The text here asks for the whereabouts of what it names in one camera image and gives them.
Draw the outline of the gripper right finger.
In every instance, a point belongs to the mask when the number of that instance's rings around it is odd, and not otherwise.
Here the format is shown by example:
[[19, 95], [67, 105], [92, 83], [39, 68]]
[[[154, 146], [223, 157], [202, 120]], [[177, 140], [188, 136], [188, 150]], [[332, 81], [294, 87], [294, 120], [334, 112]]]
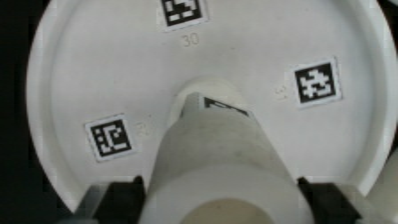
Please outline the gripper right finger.
[[314, 224], [358, 224], [364, 221], [366, 216], [334, 182], [310, 182], [300, 177], [296, 187], [310, 208]]

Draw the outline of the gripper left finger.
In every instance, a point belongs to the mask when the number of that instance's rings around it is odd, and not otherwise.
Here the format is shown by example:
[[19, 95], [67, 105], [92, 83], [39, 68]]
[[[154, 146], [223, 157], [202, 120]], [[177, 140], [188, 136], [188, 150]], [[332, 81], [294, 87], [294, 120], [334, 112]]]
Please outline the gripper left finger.
[[143, 179], [94, 184], [72, 214], [72, 224], [138, 224], [145, 202]]

